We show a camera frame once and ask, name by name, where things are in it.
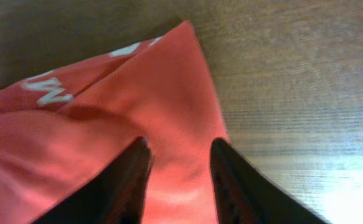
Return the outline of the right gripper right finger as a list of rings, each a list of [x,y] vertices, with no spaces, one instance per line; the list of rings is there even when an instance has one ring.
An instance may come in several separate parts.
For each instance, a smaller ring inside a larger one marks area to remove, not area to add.
[[[212,142],[210,171],[219,223],[325,224],[262,176],[222,138]]]

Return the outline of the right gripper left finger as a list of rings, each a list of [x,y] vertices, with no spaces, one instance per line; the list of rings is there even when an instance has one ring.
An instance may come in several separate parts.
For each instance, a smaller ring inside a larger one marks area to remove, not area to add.
[[[145,139],[136,138],[94,179],[34,223],[141,223],[151,159]]]

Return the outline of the orange FRAM t-shirt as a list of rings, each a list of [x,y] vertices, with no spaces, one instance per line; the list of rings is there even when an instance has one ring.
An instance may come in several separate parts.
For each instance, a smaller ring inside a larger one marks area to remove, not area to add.
[[[0,90],[0,223],[30,223],[139,136],[143,223],[216,223],[209,157],[226,128],[190,22]]]

